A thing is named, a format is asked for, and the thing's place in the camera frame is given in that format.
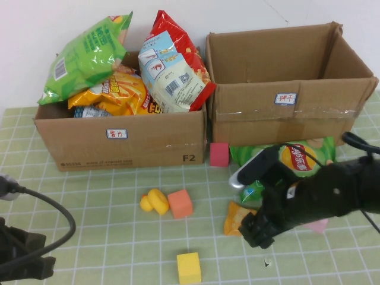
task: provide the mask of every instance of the chip bag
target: chip bag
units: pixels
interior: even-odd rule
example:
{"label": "chip bag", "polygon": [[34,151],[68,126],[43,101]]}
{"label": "chip bag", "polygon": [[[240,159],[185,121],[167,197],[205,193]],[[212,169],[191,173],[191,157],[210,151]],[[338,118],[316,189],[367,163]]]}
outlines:
{"label": "chip bag", "polygon": [[163,113],[199,110],[216,88],[188,34],[165,11],[158,12],[138,59]]}
{"label": "chip bag", "polygon": [[60,102],[110,77],[126,50],[130,15],[107,17],[69,42],[50,66],[39,104]]}
{"label": "chip bag", "polygon": [[68,105],[94,105],[114,116],[160,113],[136,70],[123,65],[106,81],[71,97]]}
{"label": "chip bag", "polygon": [[[318,138],[306,141],[292,141],[291,144],[298,146],[314,156],[323,165],[335,161],[335,144],[333,137]],[[230,147],[232,159],[241,167],[252,157],[255,157],[264,148],[272,145],[256,147]],[[292,169],[297,176],[308,177],[314,175],[320,168],[310,157],[295,148],[282,146],[278,153],[279,160]],[[264,187],[256,180],[246,187],[240,194],[242,202],[260,200]]]}
{"label": "chip bag", "polygon": [[255,215],[256,211],[243,208],[231,201],[228,206],[227,218],[224,222],[224,234],[226,236],[241,236],[242,234],[239,231],[239,227],[242,224],[243,218],[249,213]]}
{"label": "chip bag", "polygon": [[109,112],[95,108],[94,106],[77,106],[75,108],[74,118],[93,118],[93,117],[110,117]]}

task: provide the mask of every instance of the yellow snack bag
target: yellow snack bag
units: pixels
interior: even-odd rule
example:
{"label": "yellow snack bag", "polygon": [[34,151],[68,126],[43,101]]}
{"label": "yellow snack bag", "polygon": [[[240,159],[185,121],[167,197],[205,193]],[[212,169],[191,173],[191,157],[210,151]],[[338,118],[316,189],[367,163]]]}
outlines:
{"label": "yellow snack bag", "polygon": [[108,80],[71,97],[68,105],[69,109],[94,105],[114,116],[161,112],[136,70],[122,65]]}
{"label": "yellow snack bag", "polygon": [[239,231],[239,227],[242,224],[243,218],[247,216],[248,213],[255,215],[256,211],[243,208],[231,201],[228,206],[227,219],[224,222],[224,234],[226,236],[241,236],[242,234]]}

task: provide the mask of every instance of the green grid mat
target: green grid mat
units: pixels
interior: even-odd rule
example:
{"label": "green grid mat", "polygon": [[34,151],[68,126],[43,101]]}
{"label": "green grid mat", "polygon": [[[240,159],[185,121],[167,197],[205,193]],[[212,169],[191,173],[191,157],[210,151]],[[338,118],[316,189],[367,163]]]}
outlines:
{"label": "green grid mat", "polygon": [[[59,172],[33,125],[35,113],[34,107],[5,111],[0,172],[59,201],[78,228],[52,253],[57,258],[52,278],[4,285],[177,284],[176,255],[186,252],[199,253],[202,284],[380,284],[380,236],[360,213],[330,219],[323,235],[298,227],[266,250],[252,249],[242,238],[223,236],[228,203],[237,200],[227,181],[235,164]],[[353,132],[380,146],[378,93]],[[337,152],[340,160],[362,154],[348,146]],[[156,187],[165,194],[186,188],[194,215],[174,220],[170,212],[162,217],[143,212],[141,195]],[[68,229],[57,211],[27,195],[0,201],[0,216],[9,226],[46,235],[47,243]],[[372,217],[380,223],[380,216]]]}

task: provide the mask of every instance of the yellow cube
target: yellow cube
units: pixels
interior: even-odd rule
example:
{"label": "yellow cube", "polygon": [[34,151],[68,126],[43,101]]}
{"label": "yellow cube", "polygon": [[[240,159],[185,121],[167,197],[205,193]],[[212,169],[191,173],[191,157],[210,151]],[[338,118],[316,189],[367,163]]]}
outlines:
{"label": "yellow cube", "polygon": [[177,255],[179,284],[202,282],[200,257],[197,252]]}

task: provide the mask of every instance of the cardboard box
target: cardboard box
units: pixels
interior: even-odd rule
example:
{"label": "cardboard box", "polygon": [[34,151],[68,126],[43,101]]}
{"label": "cardboard box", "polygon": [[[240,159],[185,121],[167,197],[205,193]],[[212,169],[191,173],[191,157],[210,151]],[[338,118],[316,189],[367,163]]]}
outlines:
{"label": "cardboard box", "polygon": [[[138,69],[138,53],[124,64]],[[37,129],[61,171],[201,164],[205,107],[197,112],[73,118],[67,102],[39,106]]]}
{"label": "cardboard box", "polygon": [[209,100],[213,141],[260,145],[351,130],[378,79],[342,37],[342,25],[211,33],[217,83]]}

